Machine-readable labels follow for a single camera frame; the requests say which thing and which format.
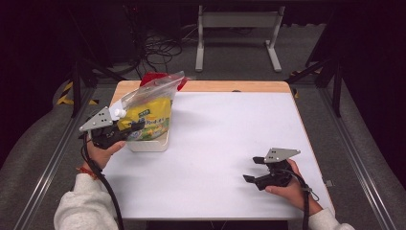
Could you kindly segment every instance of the red object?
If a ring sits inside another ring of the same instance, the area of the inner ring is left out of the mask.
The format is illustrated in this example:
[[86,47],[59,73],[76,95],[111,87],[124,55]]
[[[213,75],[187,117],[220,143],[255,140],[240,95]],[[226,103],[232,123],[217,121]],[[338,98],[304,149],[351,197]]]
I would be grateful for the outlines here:
[[[156,79],[161,79],[163,77],[169,76],[168,73],[157,73],[157,72],[147,72],[144,76],[143,79],[141,80],[140,87],[145,85],[146,83],[156,80]],[[180,91],[182,87],[186,84],[188,81],[188,78],[183,78],[180,84],[177,87],[177,90]]]

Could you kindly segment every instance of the dark background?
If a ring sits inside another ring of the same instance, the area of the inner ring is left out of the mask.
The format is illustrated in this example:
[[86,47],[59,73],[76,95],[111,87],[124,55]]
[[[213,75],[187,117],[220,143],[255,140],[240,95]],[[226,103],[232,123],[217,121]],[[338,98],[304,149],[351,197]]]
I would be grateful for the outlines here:
[[[180,39],[181,28],[196,23],[197,7],[132,7],[142,16],[135,28],[139,33],[154,28]],[[358,10],[362,17],[354,18],[364,21],[359,33],[350,37],[343,77],[376,144],[405,187],[405,8],[401,1],[369,1]],[[163,19],[162,12],[168,11],[171,14]],[[331,12],[326,6],[287,7],[282,23],[327,23]],[[123,6],[66,11],[51,1],[9,1],[0,9],[0,23],[0,165],[24,131],[52,109],[53,96],[70,78],[75,57],[107,67],[132,62],[141,52],[141,44],[132,42]],[[111,33],[120,34],[121,40]],[[331,42],[325,41],[327,46],[318,47],[319,52],[328,54]]]

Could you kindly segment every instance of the yellow package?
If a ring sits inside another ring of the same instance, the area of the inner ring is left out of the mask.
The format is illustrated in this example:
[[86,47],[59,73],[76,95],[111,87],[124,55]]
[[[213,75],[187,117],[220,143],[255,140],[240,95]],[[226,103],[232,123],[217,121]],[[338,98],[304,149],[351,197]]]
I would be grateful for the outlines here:
[[142,130],[132,132],[127,141],[149,141],[155,139],[169,129],[171,99],[156,98],[148,103],[130,107],[125,116],[119,120],[119,130],[131,127],[133,123],[146,122]]

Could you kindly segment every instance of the white container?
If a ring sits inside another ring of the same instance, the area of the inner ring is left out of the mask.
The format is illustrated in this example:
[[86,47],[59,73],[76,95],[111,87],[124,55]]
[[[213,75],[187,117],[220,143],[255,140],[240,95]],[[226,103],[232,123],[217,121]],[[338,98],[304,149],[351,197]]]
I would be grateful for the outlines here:
[[165,151],[168,148],[169,131],[151,141],[128,141],[132,151]]

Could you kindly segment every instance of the black cord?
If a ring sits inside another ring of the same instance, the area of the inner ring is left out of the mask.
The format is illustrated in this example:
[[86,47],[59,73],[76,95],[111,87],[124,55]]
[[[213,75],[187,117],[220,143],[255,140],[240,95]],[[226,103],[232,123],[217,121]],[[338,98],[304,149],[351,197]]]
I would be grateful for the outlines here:
[[304,192],[304,220],[303,220],[303,226],[302,227],[303,227],[304,230],[307,230],[308,229],[309,212],[310,212],[309,211],[310,207],[309,207],[309,203],[308,203],[308,197],[309,197],[309,195],[311,193],[311,189],[308,187],[308,185],[305,183],[305,180],[301,176],[299,176],[298,174],[296,174],[296,173],[294,173],[292,171],[289,171],[289,170],[275,170],[275,173],[276,172],[289,173],[289,174],[295,176],[298,179],[299,183],[301,184],[302,190]]
[[98,177],[98,179],[107,189],[107,192],[110,194],[111,200],[113,201],[114,208],[116,209],[117,222],[118,222],[119,229],[124,230],[124,223],[123,223],[122,213],[120,211],[119,202],[117,201],[116,195],[114,194],[113,189],[111,188],[110,184],[108,183],[108,181],[105,179],[104,175],[102,174],[102,169],[98,166],[98,164],[92,158],[90,158],[89,152],[87,150],[87,143],[91,140],[86,141],[86,136],[87,136],[87,132],[84,132],[83,146],[80,151],[81,156],[83,157],[83,159],[87,163],[87,165],[89,165],[92,172]]

